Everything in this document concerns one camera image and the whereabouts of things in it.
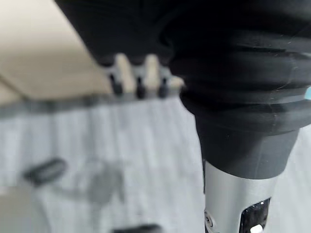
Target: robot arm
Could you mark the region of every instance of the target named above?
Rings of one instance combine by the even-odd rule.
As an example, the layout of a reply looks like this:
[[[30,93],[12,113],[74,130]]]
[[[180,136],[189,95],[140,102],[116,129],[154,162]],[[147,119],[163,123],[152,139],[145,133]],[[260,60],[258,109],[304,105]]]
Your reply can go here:
[[[56,0],[101,66],[148,53],[184,79],[209,233],[259,233],[299,128],[311,123],[305,0]]]

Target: screw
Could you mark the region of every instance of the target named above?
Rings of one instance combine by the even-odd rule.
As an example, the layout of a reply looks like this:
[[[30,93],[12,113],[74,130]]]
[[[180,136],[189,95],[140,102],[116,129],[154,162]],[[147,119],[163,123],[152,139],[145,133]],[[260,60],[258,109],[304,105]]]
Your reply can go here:
[[[206,211],[205,211],[205,218],[206,218],[206,221],[207,221],[209,227],[213,227],[212,218],[210,217],[210,215]]]

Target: floor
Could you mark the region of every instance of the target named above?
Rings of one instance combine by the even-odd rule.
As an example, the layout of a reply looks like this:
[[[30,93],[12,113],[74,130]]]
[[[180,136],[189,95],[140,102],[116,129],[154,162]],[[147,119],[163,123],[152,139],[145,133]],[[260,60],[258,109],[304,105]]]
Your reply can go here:
[[[301,130],[272,200],[267,233],[308,232],[311,127]],[[201,233],[204,196],[193,116],[178,97],[25,102],[0,109],[0,184],[49,158],[65,176],[38,190],[53,233],[158,223]]]

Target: white button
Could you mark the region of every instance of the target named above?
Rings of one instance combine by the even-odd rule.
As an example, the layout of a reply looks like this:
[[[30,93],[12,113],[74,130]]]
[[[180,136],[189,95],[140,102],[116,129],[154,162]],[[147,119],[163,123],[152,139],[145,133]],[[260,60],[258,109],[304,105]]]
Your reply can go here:
[[[251,233],[262,233],[262,232],[263,232],[263,228],[261,225],[257,225],[251,228]]]

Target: gray object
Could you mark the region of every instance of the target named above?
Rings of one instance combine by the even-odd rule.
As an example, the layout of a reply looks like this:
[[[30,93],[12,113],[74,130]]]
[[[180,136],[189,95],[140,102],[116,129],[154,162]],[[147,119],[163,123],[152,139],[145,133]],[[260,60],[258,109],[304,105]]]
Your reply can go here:
[[[0,190],[1,233],[50,233],[48,219],[28,183]]]

